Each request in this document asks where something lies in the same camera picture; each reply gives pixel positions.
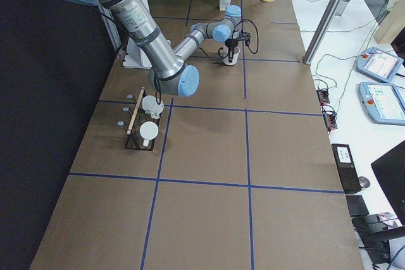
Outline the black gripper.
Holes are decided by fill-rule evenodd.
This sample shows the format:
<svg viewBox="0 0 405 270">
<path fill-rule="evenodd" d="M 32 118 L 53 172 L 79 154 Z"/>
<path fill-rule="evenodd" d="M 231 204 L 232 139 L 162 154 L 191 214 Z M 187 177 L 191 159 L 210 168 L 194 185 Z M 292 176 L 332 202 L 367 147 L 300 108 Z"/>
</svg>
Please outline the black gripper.
<svg viewBox="0 0 405 270">
<path fill-rule="evenodd" d="M 227 51 L 225 52 L 228 58 L 233 58 L 235 53 L 235 49 L 238 47 L 239 41 L 237 39 L 227 39 L 225 41 L 225 46 Z"/>
</svg>

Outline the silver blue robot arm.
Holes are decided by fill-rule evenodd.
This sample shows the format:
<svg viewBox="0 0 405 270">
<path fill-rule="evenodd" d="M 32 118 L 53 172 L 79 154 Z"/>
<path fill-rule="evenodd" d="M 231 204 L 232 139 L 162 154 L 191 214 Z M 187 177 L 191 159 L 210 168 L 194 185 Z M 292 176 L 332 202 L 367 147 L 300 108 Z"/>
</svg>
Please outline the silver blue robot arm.
<svg viewBox="0 0 405 270">
<path fill-rule="evenodd" d="M 225 57 L 233 59 L 234 49 L 247 40 L 242 31 L 241 8 L 228 6 L 218 22 L 198 23 L 176 48 L 172 48 L 142 0 L 65 0 L 88 6 L 102 5 L 111 10 L 125 27 L 135 44 L 143 50 L 152 68 L 149 81 L 162 94 L 190 97 L 199 86 L 199 72 L 186 59 L 206 39 L 214 39 L 227 47 Z"/>
</svg>

